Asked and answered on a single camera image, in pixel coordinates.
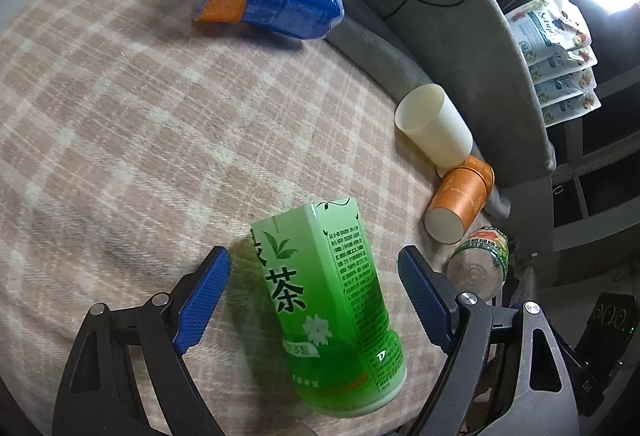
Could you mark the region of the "clear plastic cup green label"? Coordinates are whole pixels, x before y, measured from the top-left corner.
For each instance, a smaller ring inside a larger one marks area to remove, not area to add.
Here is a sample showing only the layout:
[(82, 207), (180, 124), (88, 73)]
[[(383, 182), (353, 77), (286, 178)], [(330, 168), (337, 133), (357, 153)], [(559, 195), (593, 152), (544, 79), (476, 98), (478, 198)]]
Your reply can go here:
[(445, 265), (445, 274), (459, 292), (472, 292), (487, 302), (506, 281), (509, 255), (506, 235), (485, 226), (457, 246)]

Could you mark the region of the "green tea carton cup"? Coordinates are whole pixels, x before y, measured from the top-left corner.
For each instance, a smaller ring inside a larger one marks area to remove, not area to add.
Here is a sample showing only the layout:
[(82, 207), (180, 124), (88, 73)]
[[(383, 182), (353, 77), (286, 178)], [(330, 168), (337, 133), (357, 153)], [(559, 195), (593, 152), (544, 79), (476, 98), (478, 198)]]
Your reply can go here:
[(314, 201), (262, 219), (252, 237), (303, 403), (334, 418), (388, 404), (407, 367), (356, 199)]

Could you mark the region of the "orange paper cup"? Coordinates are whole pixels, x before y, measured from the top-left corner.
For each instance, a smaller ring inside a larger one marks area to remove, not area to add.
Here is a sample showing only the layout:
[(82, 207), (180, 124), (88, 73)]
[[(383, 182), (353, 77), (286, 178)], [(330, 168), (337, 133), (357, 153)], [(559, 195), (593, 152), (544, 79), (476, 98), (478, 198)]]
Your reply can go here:
[(424, 226), (437, 242), (459, 242), (480, 214), (495, 184), (485, 161), (469, 156), (448, 170), (424, 215)]

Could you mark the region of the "cream paper cup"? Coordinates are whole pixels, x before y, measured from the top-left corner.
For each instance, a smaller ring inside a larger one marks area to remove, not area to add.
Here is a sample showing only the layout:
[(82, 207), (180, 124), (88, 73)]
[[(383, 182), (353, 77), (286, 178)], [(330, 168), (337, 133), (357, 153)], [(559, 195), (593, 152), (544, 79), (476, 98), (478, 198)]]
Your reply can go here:
[(394, 119), (397, 129), (436, 167), (457, 167), (472, 151), (469, 126), (438, 84), (423, 84), (408, 93), (398, 104)]

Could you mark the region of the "black device with dials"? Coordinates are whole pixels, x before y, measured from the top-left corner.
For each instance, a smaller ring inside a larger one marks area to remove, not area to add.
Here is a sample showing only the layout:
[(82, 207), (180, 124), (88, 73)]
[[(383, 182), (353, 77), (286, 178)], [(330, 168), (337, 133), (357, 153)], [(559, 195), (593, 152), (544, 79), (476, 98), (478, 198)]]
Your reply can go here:
[(633, 295), (599, 295), (575, 348), (584, 371), (575, 394), (581, 416), (592, 416), (602, 404), (638, 326), (639, 304)]

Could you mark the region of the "grey shelf unit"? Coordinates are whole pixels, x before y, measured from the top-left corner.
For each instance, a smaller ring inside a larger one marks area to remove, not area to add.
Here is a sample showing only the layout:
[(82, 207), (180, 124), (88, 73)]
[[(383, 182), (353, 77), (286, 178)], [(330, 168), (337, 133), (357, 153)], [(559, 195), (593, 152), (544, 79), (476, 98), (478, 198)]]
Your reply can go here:
[(596, 93), (599, 108), (548, 129), (558, 166), (544, 287), (639, 264), (639, 70)]

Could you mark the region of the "pink plaid blanket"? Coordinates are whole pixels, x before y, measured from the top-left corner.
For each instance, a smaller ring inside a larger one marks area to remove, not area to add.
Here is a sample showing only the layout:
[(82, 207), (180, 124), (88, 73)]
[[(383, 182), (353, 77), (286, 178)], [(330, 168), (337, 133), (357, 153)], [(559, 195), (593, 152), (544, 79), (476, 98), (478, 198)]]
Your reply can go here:
[[(214, 245), (232, 273), (186, 353), (231, 435), (372, 435), (412, 419), (444, 354), (397, 274), (424, 233), (433, 164), (393, 100), (324, 41), (195, 26), (191, 0), (35, 0), (1, 38), (1, 375), (43, 433), (89, 307), (143, 304)], [(337, 420), (299, 401), (250, 225), (357, 200), (408, 376), (387, 406)]]

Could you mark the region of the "white snack pouch bottom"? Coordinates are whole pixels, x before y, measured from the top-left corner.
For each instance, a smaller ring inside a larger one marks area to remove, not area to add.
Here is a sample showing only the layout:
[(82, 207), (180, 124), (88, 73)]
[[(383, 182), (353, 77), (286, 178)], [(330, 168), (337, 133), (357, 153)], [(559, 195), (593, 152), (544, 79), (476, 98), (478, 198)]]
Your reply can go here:
[(542, 108), (544, 126), (550, 127), (566, 121), (582, 118), (587, 113), (601, 107), (598, 95), (589, 90), (582, 95), (561, 100), (559, 103)]

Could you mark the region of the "white snack pouch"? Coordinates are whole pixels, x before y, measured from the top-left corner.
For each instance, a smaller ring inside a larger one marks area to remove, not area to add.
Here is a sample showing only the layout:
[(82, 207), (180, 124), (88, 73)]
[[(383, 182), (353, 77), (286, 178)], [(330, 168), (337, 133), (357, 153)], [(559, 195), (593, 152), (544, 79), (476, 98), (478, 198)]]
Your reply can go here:
[(544, 126), (550, 127), (566, 121), (582, 118), (587, 113), (601, 107), (598, 95), (589, 90), (582, 95), (561, 100), (559, 103), (542, 108)]
[(528, 67), (533, 85), (574, 74), (596, 66), (598, 59), (591, 46), (565, 51), (560, 48), (551, 57)]
[(531, 0), (504, 17), (528, 66), (591, 44), (584, 16), (570, 0)]
[(576, 96), (585, 94), (597, 87), (591, 68), (565, 74), (535, 85), (535, 92), (541, 108), (558, 104)]

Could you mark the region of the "white snack pouch top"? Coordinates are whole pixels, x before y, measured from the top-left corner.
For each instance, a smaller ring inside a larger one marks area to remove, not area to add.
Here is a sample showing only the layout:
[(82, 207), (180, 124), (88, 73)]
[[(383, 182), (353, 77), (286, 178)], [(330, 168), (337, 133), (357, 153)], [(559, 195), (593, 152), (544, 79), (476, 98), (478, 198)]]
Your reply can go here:
[(504, 17), (528, 66), (591, 44), (584, 16), (570, 0), (531, 0)]

